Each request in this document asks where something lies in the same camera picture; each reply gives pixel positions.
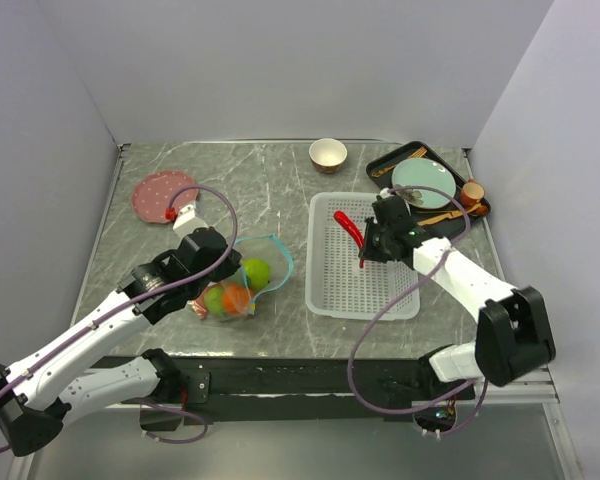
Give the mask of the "red chili pepper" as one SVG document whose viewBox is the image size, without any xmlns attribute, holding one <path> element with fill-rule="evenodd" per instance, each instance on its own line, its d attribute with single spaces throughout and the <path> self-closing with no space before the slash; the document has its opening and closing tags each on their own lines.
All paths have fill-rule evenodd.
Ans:
<svg viewBox="0 0 600 480">
<path fill-rule="evenodd" d="M 364 247 L 364 236 L 357 225 L 342 210 L 336 210 L 333 214 L 333 218 L 354 240 L 358 247 L 359 268 L 363 269 L 364 259 L 361 257 L 361 252 Z"/>
</svg>

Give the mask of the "light green wrinkled fruit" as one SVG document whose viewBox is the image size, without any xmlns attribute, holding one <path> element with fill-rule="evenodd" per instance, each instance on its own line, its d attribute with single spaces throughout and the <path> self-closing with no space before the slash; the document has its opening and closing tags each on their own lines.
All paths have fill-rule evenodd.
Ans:
<svg viewBox="0 0 600 480">
<path fill-rule="evenodd" d="M 223 305 L 224 288 L 221 285 L 210 287 L 203 296 L 203 301 L 207 311 L 214 316 L 225 314 Z"/>
</svg>

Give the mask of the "watermelon slice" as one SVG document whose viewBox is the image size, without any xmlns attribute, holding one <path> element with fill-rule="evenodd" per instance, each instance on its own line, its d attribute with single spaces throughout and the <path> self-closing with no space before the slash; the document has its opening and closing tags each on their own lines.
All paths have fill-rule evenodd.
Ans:
<svg viewBox="0 0 600 480">
<path fill-rule="evenodd" d="M 205 319 L 209 313 L 203 299 L 195 299 L 188 302 L 188 305 L 200 319 Z"/>
</svg>

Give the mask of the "green apple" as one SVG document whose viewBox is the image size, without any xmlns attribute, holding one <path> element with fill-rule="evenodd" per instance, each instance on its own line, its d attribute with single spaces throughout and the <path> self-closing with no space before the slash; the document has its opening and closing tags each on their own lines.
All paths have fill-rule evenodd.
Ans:
<svg viewBox="0 0 600 480">
<path fill-rule="evenodd" d="M 261 258 L 247 258 L 242 263 L 248 287 L 254 291 L 263 290 L 270 280 L 270 266 Z"/>
</svg>

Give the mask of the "orange fruit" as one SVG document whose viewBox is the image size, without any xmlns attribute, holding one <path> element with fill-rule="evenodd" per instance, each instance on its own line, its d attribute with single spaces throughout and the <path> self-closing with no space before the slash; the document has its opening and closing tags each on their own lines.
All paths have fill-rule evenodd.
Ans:
<svg viewBox="0 0 600 480">
<path fill-rule="evenodd" d="M 224 311 L 229 315 L 245 315 L 251 311 L 253 291 L 237 284 L 224 286 L 221 302 Z"/>
</svg>

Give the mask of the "clear zip bag blue zipper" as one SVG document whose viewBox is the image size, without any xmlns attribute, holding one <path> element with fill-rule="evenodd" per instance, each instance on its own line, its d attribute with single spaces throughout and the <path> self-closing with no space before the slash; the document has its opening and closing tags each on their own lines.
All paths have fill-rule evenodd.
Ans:
<svg viewBox="0 0 600 480">
<path fill-rule="evenodd" d="M 293 273 L 291 253 L 275 234 L 239 238 L 234 249 L 242 255 L 238 270 L 188 302 L 201 320 L 232 321 L 254 315 L 264 303 L 262 297 L 283 287 Z"/>
</svg>

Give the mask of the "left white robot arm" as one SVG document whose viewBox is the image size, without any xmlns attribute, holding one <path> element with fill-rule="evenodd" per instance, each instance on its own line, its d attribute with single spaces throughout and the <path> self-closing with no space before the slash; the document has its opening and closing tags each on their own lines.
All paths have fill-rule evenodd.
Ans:
<svg viewBox="0 0 600 480">
<path fill-rule="evenodd" d="M 164 402 L 179 394 L 181 373 L 161 349 L 95 374 L 86 371 L 113 347 L 183 309 L 211 283 L 231 277 L 241 256 L 234 237 L 211 227 L 133 268 L 89 315 L 48 345 L 0 364 L 0 430 L 17 457 L 53 441 L 75 420 L 128 400 Z"/>
</svg>

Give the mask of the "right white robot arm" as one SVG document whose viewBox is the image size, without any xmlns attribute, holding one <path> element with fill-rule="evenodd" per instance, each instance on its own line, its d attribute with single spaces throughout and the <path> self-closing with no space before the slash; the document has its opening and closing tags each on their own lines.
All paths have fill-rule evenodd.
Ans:
<svg viewBox="0 0 600 480">
<path fill-rule="evenodd" d="M 476 338 L 425 356 L 417 375 L 419 390 L 440 398 L 453 381 L 484 378 L 503 387 L 556 357 L 556 347 L 541 293 L 516 288 L 488 273 L 452 246 L 417 224 L 405 201 L 377 198 L 366 219 L 360 257 L 400 262 L 430 279 L 453 297 L 477 324 Z"/>
</svg>

